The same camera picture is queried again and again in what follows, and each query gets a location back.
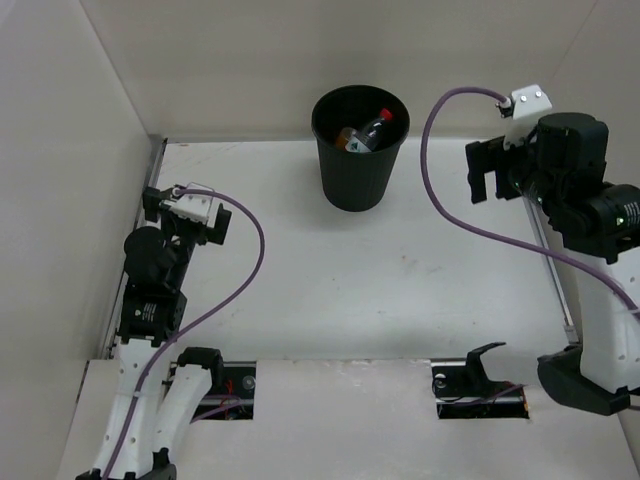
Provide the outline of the red label clear bottle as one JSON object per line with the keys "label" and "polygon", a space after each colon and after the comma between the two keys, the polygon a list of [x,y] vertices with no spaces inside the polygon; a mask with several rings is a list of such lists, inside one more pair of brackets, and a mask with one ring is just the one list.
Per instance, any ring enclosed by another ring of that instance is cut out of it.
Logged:
{"label": "red label clear bottle", "polygon": [[393,114],[386,108],[369,123],[355,130],[347,140],[344,149],[351,153],[371,153],[382,140],[386,128],[393,120]]}

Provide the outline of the small orange juice bottle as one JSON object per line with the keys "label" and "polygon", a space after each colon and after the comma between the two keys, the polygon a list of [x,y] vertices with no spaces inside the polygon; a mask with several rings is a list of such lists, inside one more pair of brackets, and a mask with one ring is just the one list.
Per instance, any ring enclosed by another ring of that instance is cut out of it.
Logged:
{"label": "small orange juice bottle", "polygon": [[342,128],[335,139],[334,145],[338,149],[344,150],[355,132],[356,130],[351,127]]}

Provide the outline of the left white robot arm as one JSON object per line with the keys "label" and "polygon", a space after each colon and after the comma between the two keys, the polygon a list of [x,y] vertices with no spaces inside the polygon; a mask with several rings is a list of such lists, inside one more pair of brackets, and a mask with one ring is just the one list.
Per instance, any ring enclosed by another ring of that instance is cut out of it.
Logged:
{"label": "left white robot arm", "polygon": [[169,372],[171,338],[186,310],[182,292],[198,245],[221,245],[231,212],[213,203],[213,189],[190,183],[143,192],[147,225],[124,243],[127,276],[120,323],[118,387],[93,466],[83,479],[172,479],[168,450],[156,443]]}

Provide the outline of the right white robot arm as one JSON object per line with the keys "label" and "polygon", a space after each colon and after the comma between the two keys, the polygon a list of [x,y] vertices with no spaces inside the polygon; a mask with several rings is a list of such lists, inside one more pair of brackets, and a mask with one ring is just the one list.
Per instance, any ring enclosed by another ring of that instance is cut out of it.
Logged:
{"label": "right white robot arm", "polygon": [[557,403],[617,414],[639,392],[639,189],[605,181],[607,125],[584,113],[541,117],[516,146],[465,147],[473,203],[525,197],[562,237],[556,257],[577,269],[582,340],[542,356],[538,377]]}

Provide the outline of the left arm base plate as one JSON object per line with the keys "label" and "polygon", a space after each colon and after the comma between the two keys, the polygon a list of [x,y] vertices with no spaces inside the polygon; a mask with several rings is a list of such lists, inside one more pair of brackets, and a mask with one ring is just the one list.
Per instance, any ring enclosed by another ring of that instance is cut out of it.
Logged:
{"label": "left arm base plate", "polygon": [[200,401],[194,417],[216,421],[252,420],[256,383],[256,362],[225,362],[222,380]]}

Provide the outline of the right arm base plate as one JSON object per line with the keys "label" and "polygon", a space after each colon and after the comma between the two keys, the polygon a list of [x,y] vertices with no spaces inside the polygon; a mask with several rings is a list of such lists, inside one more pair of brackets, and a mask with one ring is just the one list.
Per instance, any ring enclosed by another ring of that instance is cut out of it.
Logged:
{"label": "right arm base plate", "polygon": [[470,350],[465,357],[430,361],[439,420],[530,418],[525,386],[491,380],[482,363],[483,354],[504,345],[492,342]]}

